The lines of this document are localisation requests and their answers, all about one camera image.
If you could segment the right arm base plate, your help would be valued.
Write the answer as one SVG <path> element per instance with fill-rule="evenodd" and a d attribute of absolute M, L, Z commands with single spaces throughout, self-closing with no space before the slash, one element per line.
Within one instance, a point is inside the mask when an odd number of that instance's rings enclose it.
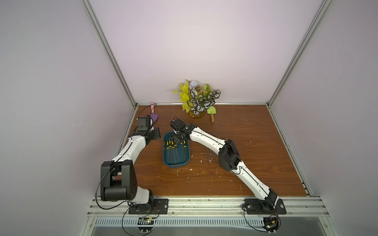
<path fill-rule="evenodd" d="M 262 200 L 248 198 L 244 200 L 244 203 L 241 205 L 241 208 L 247 214 L 287 214 L 284 202 L 281 198 L 277 200 L 275 205 L 269 205 L 268 203 Z"/>

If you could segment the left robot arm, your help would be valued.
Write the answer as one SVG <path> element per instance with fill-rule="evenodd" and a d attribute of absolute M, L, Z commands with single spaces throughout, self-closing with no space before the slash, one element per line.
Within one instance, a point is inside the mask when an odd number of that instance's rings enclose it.
<path fill-rule="evenodd" d="M 154 128 L 150 115 L 137 119 L 137 127 L 129 136 L 125 147 L 113 160 L 101 165 L 100 182 L 96 190 L 102 201 L 126 201 L 131 205 L 154 207 L 153 193 L 138 186 L 134 166 L 141 151 L 152 140 L 159 138 L 160 131 Z"/>

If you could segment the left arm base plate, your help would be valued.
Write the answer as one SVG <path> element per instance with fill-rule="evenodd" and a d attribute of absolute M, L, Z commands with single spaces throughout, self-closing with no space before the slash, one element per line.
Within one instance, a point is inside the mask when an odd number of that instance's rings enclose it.
<path fill-rule="evenodd" d="M 129 209 L 130 215 L 165 215 L 168 212 L 169 199 L 155 198 L 146 204 L 131 204 Z"/>

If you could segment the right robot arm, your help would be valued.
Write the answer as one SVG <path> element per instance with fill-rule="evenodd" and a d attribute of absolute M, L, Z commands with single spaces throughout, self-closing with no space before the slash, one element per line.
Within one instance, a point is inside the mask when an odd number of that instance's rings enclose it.
<path fill-rule="evenodd" d="M 219 139 L 194 124 L 185 124 L 180 119 L 172 120 L 170 126 L 174 131 L 175 142 L 188 139 L 212 150 L 218 155 L 219 166 L 236 175 L 253 192 L 263 213 L 276 212 L 277 206 L 279 206 L 278 194 L 249 170 L 231 139 Z"/>

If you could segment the teal plastic storage box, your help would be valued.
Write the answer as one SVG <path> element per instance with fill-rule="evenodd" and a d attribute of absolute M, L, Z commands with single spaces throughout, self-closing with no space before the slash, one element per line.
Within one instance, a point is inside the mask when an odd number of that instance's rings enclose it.
<path fill-rule="evenodd" d="M 172 162 L 171 155 L 170 155 L 169 161 L 168 162 L 166 161 L 166 141 L 169 141 L 170 139 L 173 139 L 172 138 L 173 134 L 174 134 L 174 132 L 171 131 L 171 132 L 165 133 L 164 136 L 163 136 L 162 161 L 163 161 L 164 165 L 166 165 L 169 168 L 184 167 L 190 161 L 190 145 L 189 145 L 189 141 L 188 140 L 186 142 L 186 145 L 187 145 L 187 157 L 188 157 L 187 161 L 185 161 L 184 156 L 183 156 L 182 143 L 181 144 L 176 144 L 175 142 L 174 142 L 175 161 Z"/>

